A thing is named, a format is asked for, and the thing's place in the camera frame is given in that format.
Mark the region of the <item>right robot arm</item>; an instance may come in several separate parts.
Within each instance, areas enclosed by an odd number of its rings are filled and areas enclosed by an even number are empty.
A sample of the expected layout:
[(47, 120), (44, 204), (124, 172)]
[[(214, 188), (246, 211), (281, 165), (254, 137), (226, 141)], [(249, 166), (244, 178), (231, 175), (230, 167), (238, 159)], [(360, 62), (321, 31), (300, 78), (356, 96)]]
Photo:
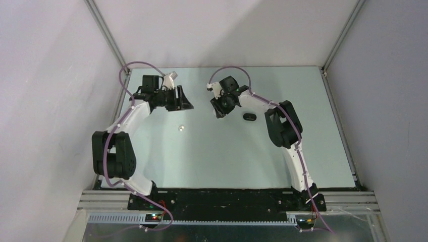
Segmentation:
[(303, 155), (303, 128), (292, 103), (269, 101), (257, 95), (249, 86), (239, 86), (231, 76), (219, 82), (208, 83), (206, 87), (214, 95), (210, 103), (217, 118), (224, 118), (235, 107), (263, 112), (268, 136), (275, 146), (282, 149), (285, 157), (295, 195), (294, 206), (301, 211), (308, 210), (314, 204), (318, 189), (309, 174)]

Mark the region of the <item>black earbud charging case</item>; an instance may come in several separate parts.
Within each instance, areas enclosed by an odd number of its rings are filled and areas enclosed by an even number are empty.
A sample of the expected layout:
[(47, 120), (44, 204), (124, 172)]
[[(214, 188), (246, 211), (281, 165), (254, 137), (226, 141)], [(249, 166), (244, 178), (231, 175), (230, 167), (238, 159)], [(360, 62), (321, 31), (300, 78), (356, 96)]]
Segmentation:
[(249, 122), (256, 121), (256, 119), (257, 119), (257, 115), (254, 113), (244, 113), (242, 115), (242, 117), (244, 120), (249, 121)]

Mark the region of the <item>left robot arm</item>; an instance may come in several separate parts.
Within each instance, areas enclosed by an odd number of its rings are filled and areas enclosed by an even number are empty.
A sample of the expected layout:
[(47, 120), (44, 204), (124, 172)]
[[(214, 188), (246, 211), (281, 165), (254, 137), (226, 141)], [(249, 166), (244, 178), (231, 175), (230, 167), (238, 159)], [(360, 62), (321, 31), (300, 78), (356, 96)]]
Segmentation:
[(144, 75), (142, 84), (131, 94), (125, 113), (104, 131), (91, 137), (93, 170), (108, 181), (117, 178), (131, 192), (141, 194), (140, 204), (147, 210), (159, 205), (159, 195), (152, 192), (154, 182), (138, 170), (131, 138), (157, 107), (167, 111), (193, 109), (181, 85), (175, 85), (176, 72), (162, 76)]

